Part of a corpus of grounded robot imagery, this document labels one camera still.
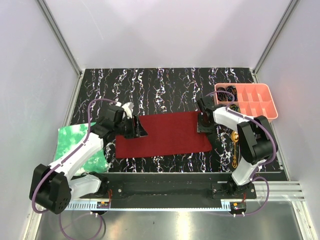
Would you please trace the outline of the red cloth napkin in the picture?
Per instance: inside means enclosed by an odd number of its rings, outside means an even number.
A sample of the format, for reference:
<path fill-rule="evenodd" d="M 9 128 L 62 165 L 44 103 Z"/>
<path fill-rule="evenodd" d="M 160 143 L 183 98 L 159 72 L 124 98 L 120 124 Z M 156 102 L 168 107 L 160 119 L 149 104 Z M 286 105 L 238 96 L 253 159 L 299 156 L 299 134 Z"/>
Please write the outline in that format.
<path fill-rule="evenodd" d="M 115 139 L 115 157 L 148 158 L 209 152 L 212 145 L 205 133 L 197 132 L 198 112 L 176 112 L 139 117 L 147 136 Z"/>

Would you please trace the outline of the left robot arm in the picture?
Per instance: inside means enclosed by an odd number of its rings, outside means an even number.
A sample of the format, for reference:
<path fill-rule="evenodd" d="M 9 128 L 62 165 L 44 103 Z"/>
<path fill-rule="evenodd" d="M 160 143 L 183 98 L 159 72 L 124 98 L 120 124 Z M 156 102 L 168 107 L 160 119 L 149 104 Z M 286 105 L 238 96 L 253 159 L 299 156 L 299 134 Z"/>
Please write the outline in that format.
<path fill-rule="evenodd" d="M 107 177 L 91 171 L 76 176 L 77 171 L 117 136 L 125 139 L 146 137 L 139 117 L 133 114 L 134 104 L 114 103 L 95 124 L 88 124 L 85 136 L 59 159 L 49 165 L 39 164 L 33 171 L 29 192 L 34 212 L 62 213 L 69 203 L 86 195 L 103 198 L 109 195 Z"/>

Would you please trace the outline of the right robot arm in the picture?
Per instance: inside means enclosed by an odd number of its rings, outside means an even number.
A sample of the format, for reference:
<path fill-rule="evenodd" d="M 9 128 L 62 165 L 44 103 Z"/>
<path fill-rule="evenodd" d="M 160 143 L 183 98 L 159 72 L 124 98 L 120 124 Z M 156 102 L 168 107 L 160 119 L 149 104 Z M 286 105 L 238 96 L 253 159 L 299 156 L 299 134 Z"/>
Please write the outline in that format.
<path fill-rule="evenodd" d="M 210 96 L 196 101 L 200 113 L 197 117 L 197 132 L 205 134 L 211 146 L 215 145 L 215 130 L 222 125 L 238 133 L 237 144 L 241 159 L 231 177 L 222 187 L 222 192 L 239 198 L 249 188 L 253 175 L 262 165 L 272 162 L 278 151 L 269 120 L 263 116 L 248 116 L 223 104 L 214 104 Z"/>

